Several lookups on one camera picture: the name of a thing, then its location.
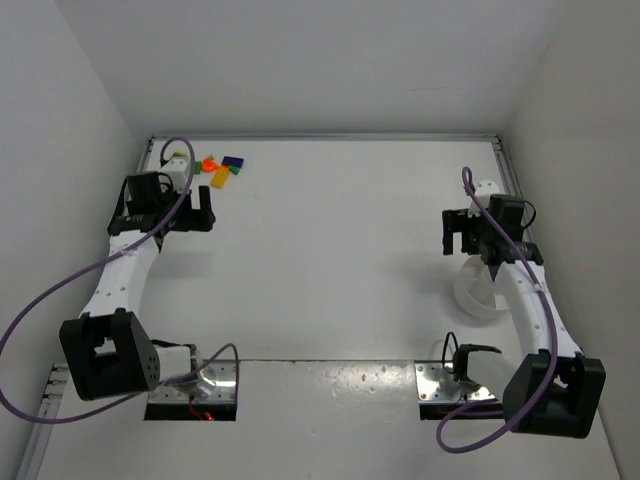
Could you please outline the yellow long lego brick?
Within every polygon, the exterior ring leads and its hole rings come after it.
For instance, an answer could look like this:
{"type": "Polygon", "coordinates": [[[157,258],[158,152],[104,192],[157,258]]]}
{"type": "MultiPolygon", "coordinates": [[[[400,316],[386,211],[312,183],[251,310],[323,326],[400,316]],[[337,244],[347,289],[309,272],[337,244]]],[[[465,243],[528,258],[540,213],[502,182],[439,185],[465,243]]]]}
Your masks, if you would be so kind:
{"type": "Polygon", "coordinates": [[[219,167],[212,177],[210,186],[215,189],[222,189],[229,178],[230,170],[224,166],[219,167]]]}

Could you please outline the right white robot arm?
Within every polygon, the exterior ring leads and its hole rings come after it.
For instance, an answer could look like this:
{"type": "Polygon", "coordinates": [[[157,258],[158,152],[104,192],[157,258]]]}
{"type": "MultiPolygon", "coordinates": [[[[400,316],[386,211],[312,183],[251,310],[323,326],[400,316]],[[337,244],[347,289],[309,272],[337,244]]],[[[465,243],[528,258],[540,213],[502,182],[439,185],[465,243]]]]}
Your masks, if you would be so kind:
{"type": "Polygon", "coordinates": [[[461,344],[452,359],[455,381],[481,385],[501,403],[514,433],[586,437],[597,412],[606,372],[571,338],[549,292],[538,246],[524,240],[526,201],[491,194],[479,205],[442,213],[443,252],[453,237],[469,255],[457,281],[461,306],[485,317],[503,299],[523,358],[514,365],[489,345],[461,344]]]}

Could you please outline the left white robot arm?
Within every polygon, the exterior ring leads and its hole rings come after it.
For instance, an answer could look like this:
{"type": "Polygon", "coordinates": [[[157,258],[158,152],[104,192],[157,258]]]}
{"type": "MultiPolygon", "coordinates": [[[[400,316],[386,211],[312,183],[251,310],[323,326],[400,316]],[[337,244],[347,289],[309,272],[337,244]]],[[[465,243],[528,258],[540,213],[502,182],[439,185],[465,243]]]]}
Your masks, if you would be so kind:
{"type": "Polygon", "coordinates": [[[190,166],[181,161],[128,176],[109,222],[111,261],[88,304],[59,330],[78,396],[85,400],[155,389],[161,361],[139,318],[149,270],[170,232],[209,232],[215,215],[206,188],[191,203],[190,166]]]}

